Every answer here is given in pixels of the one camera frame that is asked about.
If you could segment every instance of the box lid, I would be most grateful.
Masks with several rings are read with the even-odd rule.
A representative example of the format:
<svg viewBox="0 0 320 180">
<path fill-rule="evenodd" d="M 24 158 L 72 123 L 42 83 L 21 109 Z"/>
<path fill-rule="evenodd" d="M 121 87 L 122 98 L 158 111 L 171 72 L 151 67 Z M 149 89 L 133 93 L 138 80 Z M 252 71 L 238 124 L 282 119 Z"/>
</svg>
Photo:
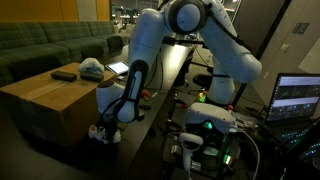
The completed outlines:
<svg viewBox="0 0 320 180">
<path fill-rule="evenodd" d="M 17 96 L 26 101 L 62 111 L 82 96 L 94 90 L 99 84 L 98 82 L 80 79 L 79 65 L 79 63 L 71 63 L 4 86 L 0 88 L 0 91 Z M 52 79 L 51 73 L 56 70 L 75 73 L 78 75 L 78 79 L 73 82 Z M 104 80 L 111 79 L 114 76 L 115 74 L 110 71 L 104 72 Z"/>
</svg>

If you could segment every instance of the wall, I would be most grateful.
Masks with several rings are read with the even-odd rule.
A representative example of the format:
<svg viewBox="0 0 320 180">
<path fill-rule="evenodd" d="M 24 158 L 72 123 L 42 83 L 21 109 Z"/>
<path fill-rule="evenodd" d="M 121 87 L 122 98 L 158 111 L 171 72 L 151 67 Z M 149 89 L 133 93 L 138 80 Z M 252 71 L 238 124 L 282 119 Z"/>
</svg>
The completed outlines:
<svg viewBox="0 0 320 180">
<path fill-rule="evenodd" d="M 298 68 L 307 73 L 320 73 L 320 38 L 304 57 Z"/>
<path fill-rule="evenodd" d="M 289 5 L 261 57 L 261 76 L 252 83 L 265 104 L 270 101 L 279 72 L 303 72 L 298 66 L 320 37 L 319 7 L 319 0 L 292 0 Z M 310 23 L 304 34 L 292 33 L 298 22 Z M 284 44 L 288 45 L 286 51 L 281 50 Z"/>
<path fill-rule="evenodd" d="M 93 0 L 95 20 L 110 20 L 110 1 Z M 0 22 L 79 21 L 77 0 L 1 0 Z"/>
<path fill-rule="evenodd" d="M 233 25 L 240 39 L 251 48 L 253 55 L 257 55 L 284 1 L 241 1 Z"/>
<path fill-rule="evenodd" d="M 96 21 L 96 7 L 96 0 L 77 0 L 79 21 Z"/>
</svg>

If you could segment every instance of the handheld device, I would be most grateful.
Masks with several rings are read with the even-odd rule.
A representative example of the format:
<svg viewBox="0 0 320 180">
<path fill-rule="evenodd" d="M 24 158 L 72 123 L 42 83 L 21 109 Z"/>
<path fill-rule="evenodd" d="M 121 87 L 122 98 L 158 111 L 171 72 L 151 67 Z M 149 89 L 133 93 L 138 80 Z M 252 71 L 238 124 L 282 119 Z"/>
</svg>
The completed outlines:
<svg viewBox="0 0 320 180">
<path fill-rule="evenodd" d="M 183 147 L 183 167 L 189 172 L 191 168 L 192 153 L 198 150 L 203 144 L 203 139 L 194 134 L 181 133 L 179 140 L 181 141 L 181 145 Z"/>
<path fill-rule="evenodd" d="M 107 64 L 106 68 L 112 72 L 114 72 L 117 75 L 123 74 L 128 72 L 129 66 L 125 62 L 115 62 L 111 64 Z"/>
</svg>

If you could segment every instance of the green light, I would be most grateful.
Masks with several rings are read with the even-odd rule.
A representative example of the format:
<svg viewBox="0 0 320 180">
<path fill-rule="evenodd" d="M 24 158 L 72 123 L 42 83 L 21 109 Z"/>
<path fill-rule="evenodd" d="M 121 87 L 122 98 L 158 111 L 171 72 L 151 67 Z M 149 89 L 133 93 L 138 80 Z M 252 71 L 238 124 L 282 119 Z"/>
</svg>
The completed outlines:
<svg viewBox="0 0 320 180">
<path fill-rule="evenodd" d="M 208 129 L 212 129 L 212 124 L 210 122 L 206 122 L 203 125 L 204 127 L 208 128 Z"/>
<path fill-rule="evenodd" d="M 206 95 L 204 95 L 203 93 L 199 93 L 198 95 L 198 100 L 199 102 L 205 102 L 206 101 Z"/>
<path fill-rule="evenodd" d="M 231 157 L 230 157 L 230 156 L 225 155 L 225 156 L 224 156 L 224 158 L 223 158 L 223 162 L 224 162 L 225 164 L 229 164 L 230 159 L 231 159 Z"/>
</svg>

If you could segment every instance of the tablet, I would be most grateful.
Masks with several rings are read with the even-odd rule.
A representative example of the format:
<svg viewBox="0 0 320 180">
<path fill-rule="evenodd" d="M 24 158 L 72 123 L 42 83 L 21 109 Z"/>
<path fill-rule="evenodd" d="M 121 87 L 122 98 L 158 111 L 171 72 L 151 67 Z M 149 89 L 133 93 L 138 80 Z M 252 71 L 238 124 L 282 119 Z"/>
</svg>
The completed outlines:
<svg viewBox="0 0 320 180">
<path fill-rule="evenodd" d="M 115 63 L 107 64 L 106 68 L 116 73 L 117 75 L 126 73 L 129 70 L 129 66 L 125 62 L 115 62 Z"/>
</svg>

